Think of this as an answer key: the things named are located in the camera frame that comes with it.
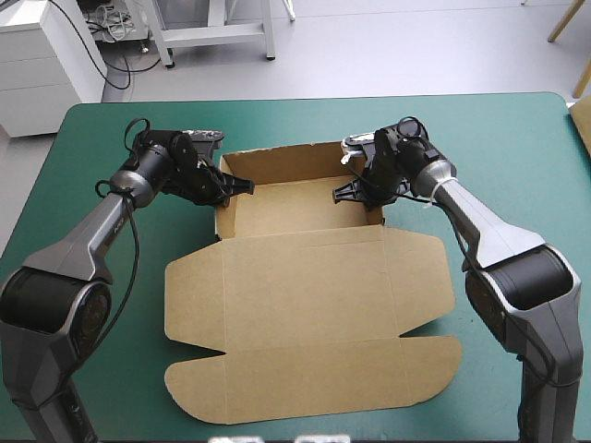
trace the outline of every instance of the cardboard flap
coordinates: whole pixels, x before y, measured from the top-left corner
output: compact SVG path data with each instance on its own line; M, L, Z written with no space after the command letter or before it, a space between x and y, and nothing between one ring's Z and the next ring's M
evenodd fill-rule
M227 422L225 356L168 366L164 383L176 404L210 423Z
M225 350L221 243L169 263L164 293L164 331L169 339Z
M409 406L443 390L460 357L452 337L356 341L184 362L169 367L165 382L189 414L236 424Z
M453 310L452 276L438 237L384 228L384 248L399 334Z
M376 340L453 308L441 241L382 226L234 238L166 270L166 334L231 352Z
M411 337L400 343L414 403L436 396L450 384L462 360L462 345L455 337Z

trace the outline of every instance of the white drawer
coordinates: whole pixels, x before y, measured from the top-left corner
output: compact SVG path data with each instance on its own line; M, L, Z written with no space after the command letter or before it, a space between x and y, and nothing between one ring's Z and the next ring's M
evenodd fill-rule
M0 90L0 125L11 137L57 132L67 110L79 102L72 85Z
M43 30L0 32L0 62L55 57Z
M0 90L67 83L66 71L56 57L0 63Z

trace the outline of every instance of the wooden chair leg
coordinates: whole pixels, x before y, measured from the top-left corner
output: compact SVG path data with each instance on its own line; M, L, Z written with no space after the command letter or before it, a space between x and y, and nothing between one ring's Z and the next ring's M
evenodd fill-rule
M584 2L585 0L574 0L571 3L564 16L561 18L561 21L558 22L552 33L548 36L548 41L550 43L554 42L558 36L561 35L562 30L568 25L569 21L571 21L574 14L576 14L576 11L581 8Z
M589 82L590 78L591 78L591 58L589 58L589 61L587 62L587 66L585 67L585 71L583 71L583 74L581 74L581 78L579 78L579 82L576 84L576 87L574 88L573 97L575 99L581 98L581 96L583 95L583 92L585 91L585 87L587 86L587 83Z

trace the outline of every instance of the white tape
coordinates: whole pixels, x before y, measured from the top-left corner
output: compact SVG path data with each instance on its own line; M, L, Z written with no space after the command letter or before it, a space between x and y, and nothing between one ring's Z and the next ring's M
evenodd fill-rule
M427 208L430 208L431 206L433 206L433 203L435 202L435 194L437 193L437 190L440 188L441 185L451 182L451 181L457 182L458 179L455 177L448 177L444 180L441 180L440 182L437 182L437 184L433 186L433 190L431 191L431 197L428 198L428 203L423 208L427 209Z

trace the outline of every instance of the unfolded cardboard box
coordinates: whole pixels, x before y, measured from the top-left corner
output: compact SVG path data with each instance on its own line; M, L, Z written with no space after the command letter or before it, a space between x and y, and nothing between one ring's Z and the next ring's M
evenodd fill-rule
M335 205L352 178L341 156L339 143L223 156L255 194L216 211L220 242L166 269L166 335L225 353L168 367L187 413L234 424L401 407L452 380L458 340L401 338L453 308L443 244Z

